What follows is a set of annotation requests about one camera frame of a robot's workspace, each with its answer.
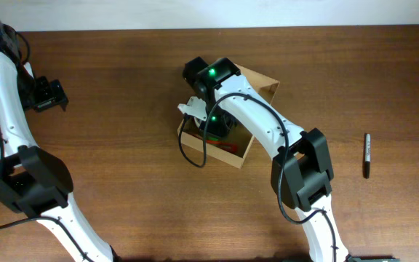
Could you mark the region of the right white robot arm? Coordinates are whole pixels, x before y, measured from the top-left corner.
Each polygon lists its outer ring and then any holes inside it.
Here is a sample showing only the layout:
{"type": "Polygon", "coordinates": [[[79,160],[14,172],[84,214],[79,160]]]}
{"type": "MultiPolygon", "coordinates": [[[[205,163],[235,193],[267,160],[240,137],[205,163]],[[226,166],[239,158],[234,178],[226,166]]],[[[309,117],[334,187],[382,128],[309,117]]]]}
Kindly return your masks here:
{"type": "Polygon", "coordinates": [[[207,64],[196,57],[185,64],[183,78],[195,92],[179,110],[184,120],[195,118],[203,139],[221,138],[234,123],[245,127],[272,160],[271,186],[279,210],[305,232],[312,261],[349,261],[332,212],[334,178],[324,134],[282,116],[249,83],[228,58],[207,64]]]}

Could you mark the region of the white masking tape roll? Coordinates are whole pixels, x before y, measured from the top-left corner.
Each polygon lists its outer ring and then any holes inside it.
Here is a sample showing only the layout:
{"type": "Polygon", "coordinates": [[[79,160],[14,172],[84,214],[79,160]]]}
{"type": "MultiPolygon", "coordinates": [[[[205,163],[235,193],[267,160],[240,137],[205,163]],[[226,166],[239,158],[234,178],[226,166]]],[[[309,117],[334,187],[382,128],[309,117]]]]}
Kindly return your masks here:
{"type": "Polygon", "coordinates": [[[194,117],[193,118],[193,121],[194,121],[194,124],[196,125],[196,127],[198,128],[198,129],[203,129],[204,128],[204,123],[205,123],[205,121],[203,121],[203,120],[201,120],[201,119],[198,119],[198,118],[196,118],[196,117],[194,117]]]}

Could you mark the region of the brown cardboard box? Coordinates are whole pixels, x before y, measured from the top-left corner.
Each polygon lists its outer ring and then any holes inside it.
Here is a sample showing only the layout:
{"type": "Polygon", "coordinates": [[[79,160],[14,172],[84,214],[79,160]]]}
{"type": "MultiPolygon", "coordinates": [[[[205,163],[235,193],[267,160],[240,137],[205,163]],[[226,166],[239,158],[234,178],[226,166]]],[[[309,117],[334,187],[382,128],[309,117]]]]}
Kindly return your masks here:
{"type": "MultiPolygon", "coordinates": [[[[212,156],[237,168],[244,164],[253,140],[258,140],[271,158],[278,155],[279,147],[285,145],[285,137],[281,136],[282,127],[290,124],[287,119],[278,114],[277,117],[282,122],[280,124],[270,112],[273,108],[271,102],[280,81],[243,66],[240,69],[241,76],[229,78],[229,83],[224,83],[223,90],[216,94],[217,98],[221,98],[224,95],[236,93],[235,96],[223,100],[219,106],[235,116],[239,123],[239,126],[222,140],[235,143],[239,147],[238,151],[232,154],[207,143],[203,144],[203,140],[199,141],[207,156],[212,156]]],[[[179,131],[196,133],[194,127],[195,125],[190,123],[181,124],[179,131]]]]}

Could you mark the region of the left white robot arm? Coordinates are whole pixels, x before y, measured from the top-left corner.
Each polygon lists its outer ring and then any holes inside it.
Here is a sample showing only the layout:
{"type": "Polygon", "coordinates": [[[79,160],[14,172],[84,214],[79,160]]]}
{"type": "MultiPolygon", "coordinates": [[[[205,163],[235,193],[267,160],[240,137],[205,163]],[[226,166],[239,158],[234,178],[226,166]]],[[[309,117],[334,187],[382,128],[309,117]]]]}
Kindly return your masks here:
{"type": "Polygon", "coordinates": [[[41,149],[31,133],[27,110],[66,108],[68,98],[59,80],[33,73],[21,40],[21,34],[0,21],[0,203],[25,215],[0,230],[36,221],[75,261],[119,261],[79,209],[65,163],[41,149]]]}

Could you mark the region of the orange utility knife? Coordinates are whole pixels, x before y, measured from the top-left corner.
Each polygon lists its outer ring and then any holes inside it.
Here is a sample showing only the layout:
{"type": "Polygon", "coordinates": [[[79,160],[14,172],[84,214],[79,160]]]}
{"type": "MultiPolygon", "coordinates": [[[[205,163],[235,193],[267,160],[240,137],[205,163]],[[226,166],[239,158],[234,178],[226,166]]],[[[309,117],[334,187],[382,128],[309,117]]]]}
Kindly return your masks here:
{"type": "MultiPolygon", "coordinates": [[[[182,135],[182,142],[185,145],[190,146],[191,148],[203,152],[203,148],[201,146],[201,143],[199,142],[202,140],[202,138],[202,135],[193,132],[184,132],[182,135]]],[[[209,138],[207,139],[207,145],[212,145],[214,147],[219,148],[220,150],[224,150],[232,154],[235,154],[239,149],[239,147],[235,143],[229,143],[222,140],[214,140],[209,138]]]]}

